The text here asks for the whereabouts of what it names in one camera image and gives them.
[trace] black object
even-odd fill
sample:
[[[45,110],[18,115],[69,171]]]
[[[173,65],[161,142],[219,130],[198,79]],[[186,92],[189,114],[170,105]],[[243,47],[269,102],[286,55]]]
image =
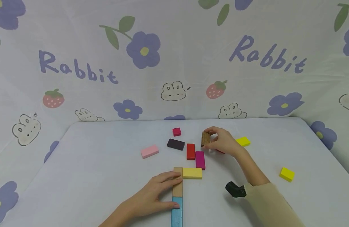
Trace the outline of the black object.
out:
[[[169,148],[174,148],[174,149],[177,149],[177,150],[183,150],[183,148],[185,147],[185,142],[178,141],[178,140],[175,140],[175,139],[169,139],[169,141],[167,143],[167,146]]]
[[[238,187],[234,182],[230,181],[226,184],[225,189],[234,198],[245,197],[246,191],[244,186]]]

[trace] fabric wall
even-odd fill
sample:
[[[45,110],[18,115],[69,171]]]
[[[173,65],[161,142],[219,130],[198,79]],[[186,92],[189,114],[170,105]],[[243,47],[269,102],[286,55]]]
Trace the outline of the fabric wall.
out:
[[[0,0],[0,222],[74,122],[287,116],[349,172],[349,0]]]

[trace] beige sleeve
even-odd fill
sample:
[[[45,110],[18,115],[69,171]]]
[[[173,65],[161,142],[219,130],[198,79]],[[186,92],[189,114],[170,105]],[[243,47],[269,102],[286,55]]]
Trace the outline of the beige sleeve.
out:
[[[244,185],[245,199],[251,204],[264,227],[304,227],[297,214],[274,184]]]

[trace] light blue block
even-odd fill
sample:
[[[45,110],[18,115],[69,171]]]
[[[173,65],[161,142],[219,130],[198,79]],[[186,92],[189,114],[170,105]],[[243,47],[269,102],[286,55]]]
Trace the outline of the light blue block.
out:
[[[182,227],[182,197],[172,197],[172,201],[180,205],[179,209],[172,209],[171,227]]]

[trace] green stem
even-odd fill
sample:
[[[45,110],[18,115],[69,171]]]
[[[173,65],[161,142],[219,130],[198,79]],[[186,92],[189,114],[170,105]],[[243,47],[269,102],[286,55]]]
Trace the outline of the green stem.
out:
[[[121,32],[120,30],[116,29],[116,28],[112,28],[109,26],[105,26],[105,25],[99,25],[100,28],[108,28],[108,29],[112,29],[113,31],[119,32],[121,34],[123,34],[124,36],[127,36],[130,40],[133,40],[129,35],[125,34],[124,32]]]
[[[341,6],[341,7],[346,7],[349,9],[349,4],[344,4],[344,3],[339,3],[337,4],[338,6]]]

